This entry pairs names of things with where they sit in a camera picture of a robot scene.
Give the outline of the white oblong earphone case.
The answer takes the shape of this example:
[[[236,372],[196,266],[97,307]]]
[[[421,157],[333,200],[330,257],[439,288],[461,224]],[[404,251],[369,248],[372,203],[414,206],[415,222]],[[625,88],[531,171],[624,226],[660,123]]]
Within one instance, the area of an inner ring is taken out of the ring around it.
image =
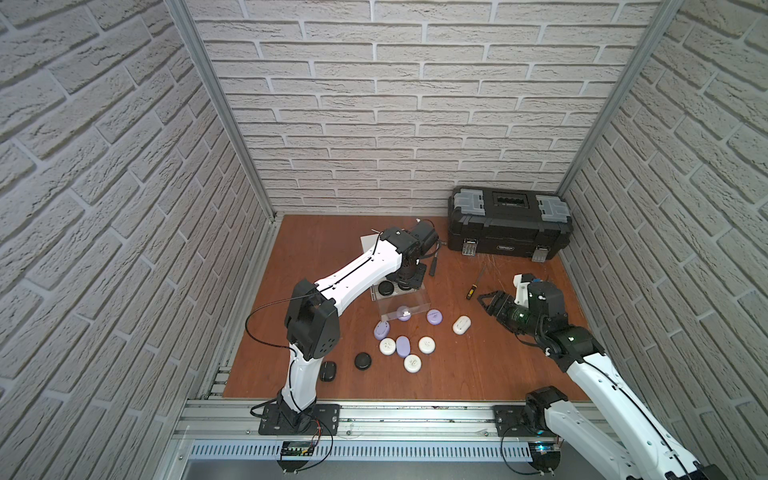
[[[452,325],[452,331],[456,335],[464,335],[472,326],[472,320],[469,316],[462,315],[456,319]]]

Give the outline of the clear acrylic drawer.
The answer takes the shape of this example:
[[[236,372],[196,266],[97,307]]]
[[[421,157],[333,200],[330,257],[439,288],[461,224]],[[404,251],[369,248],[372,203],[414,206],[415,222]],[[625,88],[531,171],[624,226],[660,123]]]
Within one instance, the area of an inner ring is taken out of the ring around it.
[[[401,306],[409,307],[412,316],[426,313],[431,309],[431,300],[425,285],[422,285],[419,289],[402,291],[398,288],[396,282],[392,282],[395,287],[394,293],[391,296],[383,297],[377,291],[379,283],[372,286],[370,292],[371,299],[378,308],[381,320],[398,320],[397,310]]]

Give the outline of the black oblong earphone case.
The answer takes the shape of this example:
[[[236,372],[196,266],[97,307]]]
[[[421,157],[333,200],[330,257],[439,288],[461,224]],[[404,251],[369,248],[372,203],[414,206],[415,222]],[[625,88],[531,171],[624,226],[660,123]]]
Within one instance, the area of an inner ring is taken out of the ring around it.
[[[324,361],[321,364],[319,379],[321,382],[333,382],[337,375],[337,364],[334,361]]]

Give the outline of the white drawer cabinet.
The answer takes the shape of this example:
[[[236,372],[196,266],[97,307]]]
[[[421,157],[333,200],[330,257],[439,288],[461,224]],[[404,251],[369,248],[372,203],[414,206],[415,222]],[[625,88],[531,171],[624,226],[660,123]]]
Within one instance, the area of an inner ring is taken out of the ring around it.
[[[382,232],[362,236],[361,245],[364,249],[363,258],[365,263],[381,263],[387,260],[387,250],[385,242],[382,239]]]

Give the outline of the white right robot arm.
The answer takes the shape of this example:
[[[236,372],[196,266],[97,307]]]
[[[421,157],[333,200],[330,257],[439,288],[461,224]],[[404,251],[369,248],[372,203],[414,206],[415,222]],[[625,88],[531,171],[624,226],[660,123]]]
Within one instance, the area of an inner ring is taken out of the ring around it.
[[[540,349],[587,394],[612,428],[608,436],[554,386],[530,392],[522,422],[567,443],[607,479],[722,479],[668,432],[616,370],[596,337],[570,323],[562,291],[532,274],[514,279],[515,294],[478,296],[484,311],[520,341]]]

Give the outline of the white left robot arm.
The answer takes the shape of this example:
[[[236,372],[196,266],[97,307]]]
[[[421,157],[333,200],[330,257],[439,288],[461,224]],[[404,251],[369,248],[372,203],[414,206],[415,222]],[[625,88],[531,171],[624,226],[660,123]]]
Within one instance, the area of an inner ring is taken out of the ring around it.
[[[438,246],[439,236],[430,221],[420,221],[409,230],[391,227],[336,273],[296,284],[285,318],[291,357],[278,395],[286,415],[304,414],[315,404],[320,367],[340,340],[340,317],[346,308],[382,279],[420,288],[426,273],[423,260]]]

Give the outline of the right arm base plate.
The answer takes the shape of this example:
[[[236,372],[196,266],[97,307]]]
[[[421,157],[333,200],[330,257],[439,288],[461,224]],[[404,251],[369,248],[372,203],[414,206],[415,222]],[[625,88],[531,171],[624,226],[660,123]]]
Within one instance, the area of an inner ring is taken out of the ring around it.
[[[544,427],[537,426],[528,418],[522,404],[501,404],[491,407],[494,424],[499,437],[555,438],[556,435]]]

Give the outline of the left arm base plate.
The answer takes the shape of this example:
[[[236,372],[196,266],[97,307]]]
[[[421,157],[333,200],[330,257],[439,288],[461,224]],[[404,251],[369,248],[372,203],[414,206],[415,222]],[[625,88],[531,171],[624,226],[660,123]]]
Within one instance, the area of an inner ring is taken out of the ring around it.
[[[333,436],[338,432],[341,406],[315,404],[303,413],[284,410],[274,400],[255,405],[249,414],[259,420],[258,433],[262,436]]]

